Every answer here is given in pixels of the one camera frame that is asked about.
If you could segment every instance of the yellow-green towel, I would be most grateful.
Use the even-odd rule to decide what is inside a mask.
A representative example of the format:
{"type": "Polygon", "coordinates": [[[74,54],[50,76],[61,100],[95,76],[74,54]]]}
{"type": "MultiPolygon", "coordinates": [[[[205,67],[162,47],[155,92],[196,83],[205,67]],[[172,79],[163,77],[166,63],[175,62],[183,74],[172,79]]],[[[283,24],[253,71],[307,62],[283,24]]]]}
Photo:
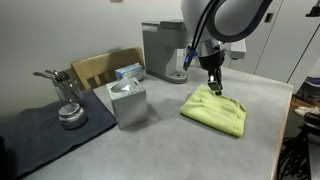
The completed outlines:
{"type": "Polygon", "coordinates": [[[179,111],[225,133],[236,137],[243,135],[245,107],[235,99],[216,96],[206,85],[200,85],[179,111]]]}

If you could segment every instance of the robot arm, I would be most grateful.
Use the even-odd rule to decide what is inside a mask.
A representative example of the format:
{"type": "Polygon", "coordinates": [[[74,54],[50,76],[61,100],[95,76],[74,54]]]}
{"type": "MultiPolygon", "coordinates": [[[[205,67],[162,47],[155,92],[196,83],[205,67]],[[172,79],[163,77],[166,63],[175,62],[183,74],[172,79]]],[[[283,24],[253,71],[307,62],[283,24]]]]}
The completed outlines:
{"type": "Polygon", "coordinates": [[[191,56],[187,55],[184,69],[187,70],[192,57],[198,55],[202,69],[208,71],[209,87],[217,95],[221,95],[220,67],[224,61],[221,42],[236,42],[249,36],[259,25],[271,2],[272,0],[182,0],[183,19],[189,36],[193,39],[189,47],[191,56]]]}

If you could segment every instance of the white cabinet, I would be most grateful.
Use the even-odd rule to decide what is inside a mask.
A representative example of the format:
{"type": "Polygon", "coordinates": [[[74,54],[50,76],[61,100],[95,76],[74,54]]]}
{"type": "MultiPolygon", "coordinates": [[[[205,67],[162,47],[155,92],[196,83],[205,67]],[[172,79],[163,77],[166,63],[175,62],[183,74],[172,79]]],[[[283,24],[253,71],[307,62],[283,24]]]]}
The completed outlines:
{"type": "Polygon", "coordinates": [[[320,56],[320,50],[319,53],[312,51],[306,54],[312,41],[320,41],[316,35],[320,17],[305,17],[316,2],[274,0],[267,11],[274,13],[273,20],[265,23],[263,19],[256,31],[246,38],[246,58],[227,60],[225,66],[282,82],[295,82],[294,85],[300,86],[303,82],[301,76],[302,79],[307,76],[310,64],[320,56]]]}

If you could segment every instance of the cabinet handle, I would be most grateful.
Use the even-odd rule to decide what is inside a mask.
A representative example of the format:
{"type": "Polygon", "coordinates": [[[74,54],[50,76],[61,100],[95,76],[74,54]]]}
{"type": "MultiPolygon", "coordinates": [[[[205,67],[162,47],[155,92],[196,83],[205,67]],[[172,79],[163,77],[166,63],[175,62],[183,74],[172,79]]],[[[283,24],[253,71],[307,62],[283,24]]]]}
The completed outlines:
{"type": "Polygon", "coordinates": [[[270,23],[273,17],[273,13],[268,13],[266,15],[266,19],[264,20],[265,23],[270,23]]]}

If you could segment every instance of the wooden chair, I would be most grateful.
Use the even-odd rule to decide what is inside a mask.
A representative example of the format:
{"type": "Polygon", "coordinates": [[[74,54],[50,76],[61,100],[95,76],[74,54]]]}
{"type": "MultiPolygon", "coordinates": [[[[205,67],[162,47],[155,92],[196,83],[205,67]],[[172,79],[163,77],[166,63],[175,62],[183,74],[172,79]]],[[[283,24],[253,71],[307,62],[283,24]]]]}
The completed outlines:
{"type": "Polygon", "coordinates": [[[85,89],[92,89],[116,80],[115,70],[130,64],[145,67],[139,47],[123,49],[71,63],[85,89]]]}

